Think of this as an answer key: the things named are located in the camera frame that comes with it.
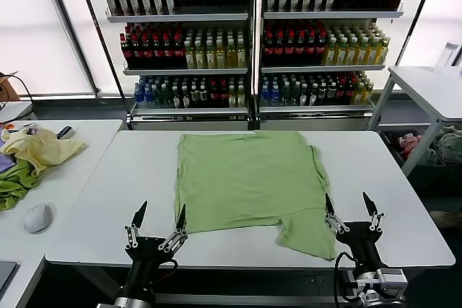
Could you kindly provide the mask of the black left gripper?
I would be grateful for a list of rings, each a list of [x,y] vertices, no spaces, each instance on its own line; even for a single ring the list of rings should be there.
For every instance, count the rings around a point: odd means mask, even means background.
[[[177,252],[188,239],[186,232],[186,204],[183,204],[173,233],[165,238],[139,237],[148,201],[143,202],[140,209],[135,212],[129,226],[125,226],[127,255],[132,264],[128,272],[125,287],[129,289],[148,289],[157,281],[167,276],[160,270],[160,266],[172,263],[173,269],[178,267],[178,262],[173,258],[172,252]]]

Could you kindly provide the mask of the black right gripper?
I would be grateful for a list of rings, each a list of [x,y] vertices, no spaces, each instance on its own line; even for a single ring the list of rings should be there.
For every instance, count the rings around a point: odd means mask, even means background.
[[[375,202],[363,191],[362,197],[365,202],[370,221],[353,221],[346,224],[336,215],[334,206],[328,193],[325,194],[325,222],[329,229],[336,234],[336,240],[347,245],[354,258],[354,275],[375,273],[384,268],[376,242],[383,234],[381,222],[385,216],[378,211]]]

